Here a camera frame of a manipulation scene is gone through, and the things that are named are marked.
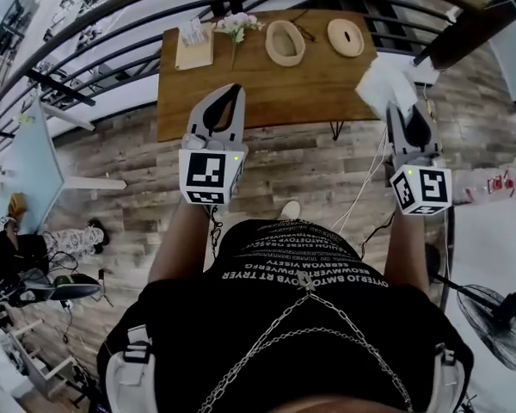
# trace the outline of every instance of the black buckle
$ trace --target black buckle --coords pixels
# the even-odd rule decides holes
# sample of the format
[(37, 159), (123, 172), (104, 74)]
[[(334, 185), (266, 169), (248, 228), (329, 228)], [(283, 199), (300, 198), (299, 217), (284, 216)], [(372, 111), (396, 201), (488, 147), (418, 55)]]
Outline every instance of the black buckle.
[[(139, 353), (144, 352), (144, 356), (127, 356), (127, 353)], [(149, 357), (151, 356), (151, 345), (145, 341), (136, 341), (126, 346), (126, 350), (122, 353), (124, 362), (134, 362), (137, 364), (148, 364)]]

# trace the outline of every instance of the white marker cube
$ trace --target white marker cube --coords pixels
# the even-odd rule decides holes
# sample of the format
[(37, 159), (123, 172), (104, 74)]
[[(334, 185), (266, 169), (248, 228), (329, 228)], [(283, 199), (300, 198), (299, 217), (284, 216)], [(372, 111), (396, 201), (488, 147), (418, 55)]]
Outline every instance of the white marker cube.
[(432, 215), (452, 204), (449, 169), (402, 165), (390, 183), (403, 214)]
[(181, 149), (180, 190), (187, 202), (230, 203), (243, 173), (244, 151)]

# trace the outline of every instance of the electric fan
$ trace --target electric fan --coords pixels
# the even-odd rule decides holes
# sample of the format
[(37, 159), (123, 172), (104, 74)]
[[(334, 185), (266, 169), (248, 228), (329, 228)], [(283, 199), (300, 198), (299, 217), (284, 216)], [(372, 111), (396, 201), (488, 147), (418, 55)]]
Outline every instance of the electric fan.
[(516, 293), (504, 298), (487, 287), (459, 286), (439, 274), (433, 278), (457, 291), (466, 321), (495, 358), (516, 372)]

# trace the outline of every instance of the light blue tabletop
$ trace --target light blue tabletop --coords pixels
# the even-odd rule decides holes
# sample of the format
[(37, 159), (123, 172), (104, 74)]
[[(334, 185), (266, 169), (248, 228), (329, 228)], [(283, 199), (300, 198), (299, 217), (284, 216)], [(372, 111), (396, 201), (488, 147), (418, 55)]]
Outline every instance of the light blue tabletop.
[(39, 230), (64, 185), (46, 117), (40, 102), (35, 101), (24, 114), (14, 141), (6, 150), (0, 175), (0, 218), (7, 215), (9, 198), (23, 193), (27, 212), (21, 220), (19, 234)]

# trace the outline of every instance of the black shoe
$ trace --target black shoe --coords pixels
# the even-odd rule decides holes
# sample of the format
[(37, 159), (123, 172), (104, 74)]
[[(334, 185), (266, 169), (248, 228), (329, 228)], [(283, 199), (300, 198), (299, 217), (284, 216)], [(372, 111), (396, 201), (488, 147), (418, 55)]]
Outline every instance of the black shoe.
[(101, 224), (101, 222), (98, 219), (90, 219), (88, 222), (88, 226), (93, 226), (94, 228), (97, 228), (98, 230), (102, 230), (103, 231), (103, 241), (101, 242), (101, 244), (103, 246), (107, 246), (109, 244), (109, 235), (107, 234), (107, 232), (105, 231), (105, 228), (103, 227), (103, 225)]

